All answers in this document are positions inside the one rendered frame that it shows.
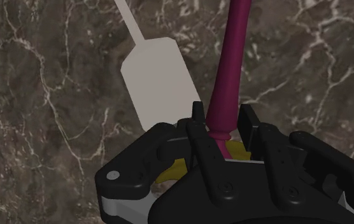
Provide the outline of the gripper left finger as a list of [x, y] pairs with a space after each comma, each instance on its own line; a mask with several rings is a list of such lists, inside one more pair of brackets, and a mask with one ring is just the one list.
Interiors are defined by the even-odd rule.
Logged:
[[139, 200], [150, 192], [151, 184], [178, 159], [187, 174], [199, 168], [206, 195], [217, 207], [230, 207], [238, 200], [236, 182], [227, 176], [223, 159], [214, 139], [204, 126], [200, 101], [192, 105], [192, 116], [176, 125], [160, 122], [130, 144], [95, 175], [100, 201]]

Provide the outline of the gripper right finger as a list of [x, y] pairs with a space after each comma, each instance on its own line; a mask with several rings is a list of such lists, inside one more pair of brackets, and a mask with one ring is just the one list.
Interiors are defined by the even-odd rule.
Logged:
[[354, 217], [354, 159], [308, 132], [282, 134], [249, 104], [240, 106], [237, 127], [252, 159], [264, 161], [278, 207]]

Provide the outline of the pale grey spatula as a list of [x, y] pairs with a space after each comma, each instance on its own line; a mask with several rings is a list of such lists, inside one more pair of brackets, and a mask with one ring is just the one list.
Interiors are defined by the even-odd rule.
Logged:
[[135, 43], [120, 72], [143, 130], [190, 117], [200, 97], [176, 41], [145, 39], [126, 1], [115, 3]]

